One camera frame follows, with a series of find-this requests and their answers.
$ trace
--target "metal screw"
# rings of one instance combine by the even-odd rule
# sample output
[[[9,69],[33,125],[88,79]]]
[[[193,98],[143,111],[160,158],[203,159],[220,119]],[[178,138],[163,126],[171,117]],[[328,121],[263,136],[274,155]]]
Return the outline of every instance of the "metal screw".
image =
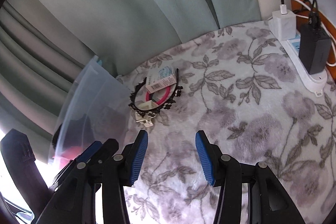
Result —
[[[80,162],[80,163],[77,164],[78,169],[83,169],[83,168],[85,168],[85,166],[86,166],[85,162]]]
[[[229,155],[222,155],[221,159],[224,161],[229,161],[231,159],[231,157]]]
[[[267,163],[265,163],[264,161],[261,161],[258,163],[260,168],[266,168],[267,167]]]
[[[117,154],[117,155],[115,155],[114,157],[113,157],[113,159],[115,160],[115,161],[120,161],[120,160],[122,160],[124,157],[123,157],[123,155],[122,154]]]

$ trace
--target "floral blanket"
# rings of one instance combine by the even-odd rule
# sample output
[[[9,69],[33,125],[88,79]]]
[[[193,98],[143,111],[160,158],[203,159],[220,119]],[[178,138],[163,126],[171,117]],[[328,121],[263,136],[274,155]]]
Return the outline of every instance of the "floral blanket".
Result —
[[[152,67],[179,68],[182,96],[149,128],[139,180],[125,188],[131,223],[213,223],[219,188],[207,185],[195,147],[204,130],[239,162],[266,161],[306,223],[322,223],[336,202],[336,85],[317,98],[267,22],[239,24],[178,45],[119,80],[131,90]],[[142,128],[129,121],[125,144]],[[243,185],[241,223],[247,222]]]

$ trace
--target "pink bracelet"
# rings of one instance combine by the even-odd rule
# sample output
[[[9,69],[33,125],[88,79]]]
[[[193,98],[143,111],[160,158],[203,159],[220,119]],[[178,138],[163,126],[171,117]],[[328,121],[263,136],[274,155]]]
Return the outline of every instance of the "pink bracelet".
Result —
[[[167,100],[167,98],[169,96],[169,93],[170,93],[170,86],[166,87],[166,92],[165,92],[164,96],[159,101],[157,101],[156,104],[157,105],[163,104]],[[146,93],[146,102],[150,100],[149,97],[150,97],[149,92],[147,92]]]

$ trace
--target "ribbed blue grip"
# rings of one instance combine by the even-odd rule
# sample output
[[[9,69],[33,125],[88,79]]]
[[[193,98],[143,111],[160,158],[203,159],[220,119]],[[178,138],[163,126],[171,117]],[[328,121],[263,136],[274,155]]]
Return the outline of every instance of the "ribbed blue grip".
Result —
[[[148,133],[146,132],[142,137],[142,140],[139,144],[138,150],[132,162],[132,170],[131,170],[131,177],[130,177],[130,181],[132,185],[139,178],[139,174],[140,174],[141,166],[143,163],[143,159],[145,158],[147,146],[148,146]]]
[[[205,179],[207,180],[207,182],[209,182],[211,186],[213,186],[215,183],[215,178],[213,176],[212,163],[205,149],[201,136],[198,132],[196,133],[195,143],[196,143],[197,153],[198,153],[198,156],[201,161],[202,168],[203,168]]]

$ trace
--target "power strip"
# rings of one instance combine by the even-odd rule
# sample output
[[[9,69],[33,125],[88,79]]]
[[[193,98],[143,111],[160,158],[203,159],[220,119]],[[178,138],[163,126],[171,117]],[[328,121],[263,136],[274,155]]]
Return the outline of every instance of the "power strip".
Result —
[[[280,41],[280,44],[287,52],[289,58],[292,60],[306,89],[308,89],[310,92],[313,92],[316,97],[321,97],[323,95],[323,88],[327,83],[327,71],[324,69],[322,72],[313,75],[308,74],[307,70],[299,59],[300,39],[301,35],[299,32],[297,32],[295,38]]]

